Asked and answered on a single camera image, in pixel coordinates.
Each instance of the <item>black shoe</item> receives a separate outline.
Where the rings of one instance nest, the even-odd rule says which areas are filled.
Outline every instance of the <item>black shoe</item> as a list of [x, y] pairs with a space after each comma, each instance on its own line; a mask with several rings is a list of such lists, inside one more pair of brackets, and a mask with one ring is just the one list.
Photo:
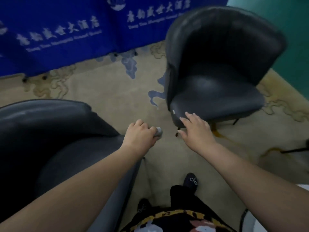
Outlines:
[[148, 199], [141, 199], [137, 205], [137, 212], [141, 213], [143, 211], [149, 210], [152, 207]]
[[183, 182], [184, 187], [189, 187], [193, 193], [197, 189], [197, 178], [193, 173], [188, 173]]

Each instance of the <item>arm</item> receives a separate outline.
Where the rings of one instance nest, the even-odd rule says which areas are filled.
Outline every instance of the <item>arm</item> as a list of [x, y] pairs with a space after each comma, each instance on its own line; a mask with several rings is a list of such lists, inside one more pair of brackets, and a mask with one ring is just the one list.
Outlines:
[[0, 231], [86, 231], [118, 182], [155, 144], [157, 128], [130, 124], [119, 150], [46, 192], [0, 224]]
[[309, 228], [309, 192], [233, 154], [216, 143], [207, 122], [195, 114], [180, 118], [187, 146], [207, 160], [258, 221], [271, 231]]

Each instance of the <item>wall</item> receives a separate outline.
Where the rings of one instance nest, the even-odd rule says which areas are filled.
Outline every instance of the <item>wall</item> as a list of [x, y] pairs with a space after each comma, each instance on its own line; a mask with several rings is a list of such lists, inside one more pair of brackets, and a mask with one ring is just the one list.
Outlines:
[[309, 0], [229, 0], [227, 5], [253, 11], [285, 33], [288, 49], [273, 68], [309, 99]]

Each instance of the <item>forearm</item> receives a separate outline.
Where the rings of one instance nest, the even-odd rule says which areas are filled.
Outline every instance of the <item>forearm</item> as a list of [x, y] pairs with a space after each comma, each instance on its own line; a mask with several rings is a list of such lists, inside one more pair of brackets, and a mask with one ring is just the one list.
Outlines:
[[0, 224], [0, 231], [85, 231], [126, 172], [141, 158], [120, 148]]
[[219, 144], [204, 149], [201, 155], [268, 231], [309, 228], [308, 191], [243, 160]]

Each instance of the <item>blue backdrop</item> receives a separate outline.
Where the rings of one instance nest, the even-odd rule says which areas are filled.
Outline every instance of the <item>blue backdrop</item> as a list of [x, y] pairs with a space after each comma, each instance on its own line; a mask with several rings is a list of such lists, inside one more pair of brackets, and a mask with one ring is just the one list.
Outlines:
[[0, 0], [0, 76], [161, 41], [184, 12], [228, 0]]

